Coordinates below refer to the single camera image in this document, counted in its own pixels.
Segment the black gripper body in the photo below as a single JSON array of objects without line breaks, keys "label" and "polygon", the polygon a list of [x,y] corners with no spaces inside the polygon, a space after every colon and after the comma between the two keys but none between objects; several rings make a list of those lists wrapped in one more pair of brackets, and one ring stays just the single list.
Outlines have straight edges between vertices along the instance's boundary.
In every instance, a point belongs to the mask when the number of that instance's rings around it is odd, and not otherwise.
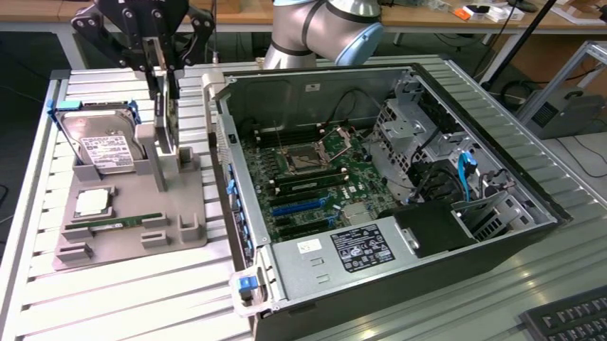
[{"label": "black gripper body", "polygon": [[174,34],[188,12],[186,0],[168,1],[94,1],[99,13],[126,34],[160,37]]}]

